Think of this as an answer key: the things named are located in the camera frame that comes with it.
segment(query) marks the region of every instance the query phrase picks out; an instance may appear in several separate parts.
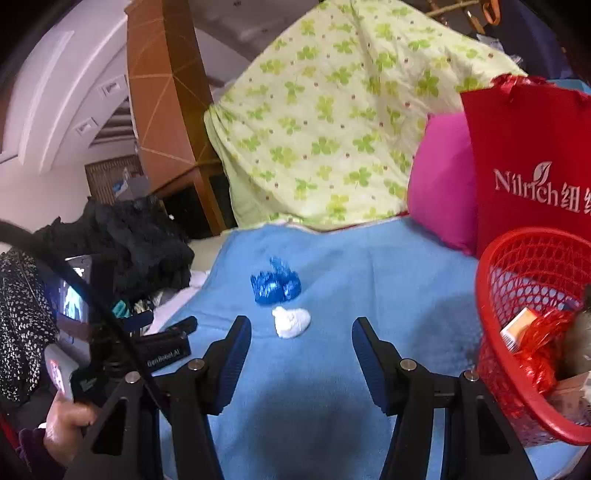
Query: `purple sleeve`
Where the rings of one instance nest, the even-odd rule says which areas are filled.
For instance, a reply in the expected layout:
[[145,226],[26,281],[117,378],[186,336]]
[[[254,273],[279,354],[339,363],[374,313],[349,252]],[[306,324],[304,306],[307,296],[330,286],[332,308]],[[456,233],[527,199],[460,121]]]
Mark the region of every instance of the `purple sleeve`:
[[61,480],[66,469],[57,463],[43,445],[45,429],[21,430],[17,454],[33,474],[35,480]]

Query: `black polka dot fabric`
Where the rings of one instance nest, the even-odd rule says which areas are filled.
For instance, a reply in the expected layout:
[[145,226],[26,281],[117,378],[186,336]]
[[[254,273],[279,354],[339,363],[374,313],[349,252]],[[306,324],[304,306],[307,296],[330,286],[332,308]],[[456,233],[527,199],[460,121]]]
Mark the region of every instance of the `black polka dot fabric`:
[[57,328],[32,257],[0,254],[0,394],[23,402],[35,390]]

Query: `red plastic basket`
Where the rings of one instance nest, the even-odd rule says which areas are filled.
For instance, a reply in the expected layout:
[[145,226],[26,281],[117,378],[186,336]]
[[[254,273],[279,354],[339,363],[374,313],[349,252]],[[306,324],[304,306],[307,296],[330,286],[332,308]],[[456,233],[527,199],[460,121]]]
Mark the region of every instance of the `red plastic basket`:
[[480,258],[476,302],[483,328],[478,373],[525,446],[562,440],[591,444],[591,427],[564,418],[540,395],[507,350],[501,329],[524,307],[543,313],[580,301],[591,283],[591,243],[553,228],[501,235]]

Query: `pink pillow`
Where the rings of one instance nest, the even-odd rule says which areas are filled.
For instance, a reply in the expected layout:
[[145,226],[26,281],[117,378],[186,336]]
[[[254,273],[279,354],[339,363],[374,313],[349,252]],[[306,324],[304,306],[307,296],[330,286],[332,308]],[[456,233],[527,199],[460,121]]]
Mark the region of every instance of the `pink pillow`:
[[476,253],[474,156],[463,112],[428,120],[408,182],[408,213],[448,246]]

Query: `teal item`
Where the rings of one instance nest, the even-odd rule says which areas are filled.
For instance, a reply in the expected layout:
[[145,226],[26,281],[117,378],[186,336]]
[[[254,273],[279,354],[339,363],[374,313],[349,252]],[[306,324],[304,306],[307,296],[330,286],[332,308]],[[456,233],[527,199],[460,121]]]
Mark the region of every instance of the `teal item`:
[[113,315],[115,315],[118,319],[126,319],[128,317],[131,317],[129,307],[123,300],[118,301],[117,305],[113,307],[112,311]]

